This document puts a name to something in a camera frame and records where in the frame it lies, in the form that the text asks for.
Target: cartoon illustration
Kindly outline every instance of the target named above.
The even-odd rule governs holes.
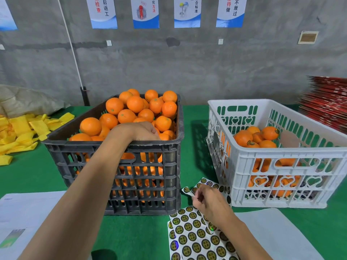
[[[182,9],[182,12],[179,13],[180,16],[181,17],[186,17],[186,11],[187,11],[187,8],[189,6],[188,2],[180,3],[179,6]]]
[[[142,5],[140,5],[137,9],[137,18],[139,18],[140,20],[146,19],[147,17],[147,12],[146,9],[143,8]]]

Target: black plastic crate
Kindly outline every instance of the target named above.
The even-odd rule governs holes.
[[[133,141],[128,146],[125,152],[132,153],[134,157],[120,161],[105,215],[168,215],[180,209],[180,155],[184,124],[180,96],[177,97],[176,139]],[[68,141],[68,138],[79,132],[83,119],[99,119],[105,112],[106,101],[51,132],[43,141],[67,187],[86,165],[86,157],[92,157],[101,144],[96,141]]]

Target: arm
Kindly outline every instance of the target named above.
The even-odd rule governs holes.
[[[219,190],[202,184],[193,197],[193,205],[223,231],[242,260],[272,260],[245,223],[237,218]]]
[[[31,239],[19,260],[88,258],[105,212],[120,158],[133,140],[159,140],[149,122],[111,130]]]

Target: white plastic crate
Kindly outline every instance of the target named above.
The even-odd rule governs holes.
[[[231,187],[233,206],[327,206],[347,174],[347,135],[269,99],[208,103],[206,141],[220,183]],[[279,148],[239,146],[233,135],[249,126],[278,128],[280,136],[274,142]],[[257,158],[262,159],[260,168],[264,159],[271,159],[267,171],[252,172]],[[281,158],[295,158],[295,163],[291,167],[278,167],[276,162]]]

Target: gray concrete wall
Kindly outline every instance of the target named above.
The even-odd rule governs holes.
[[[57,0],[7,3],[19,30],[0,32],[0,83],[82,105]],[[128,88],[174,90],[184,104],[294,103],[306,75],[346,77],[347,0],[248,0],[242,28],[216,28],[218,0],[202,0],[201,28],[190,29],[175,29],[173,0],[159,0],[160,29],[152,30],[134,30],[130,0],[115,0],[117,30],[92,29],[86,0],[61,3],[92,105]],[[320,31],[315,45],[297,45],[303,30]],[[180,45],[168,47],[167,37]]]

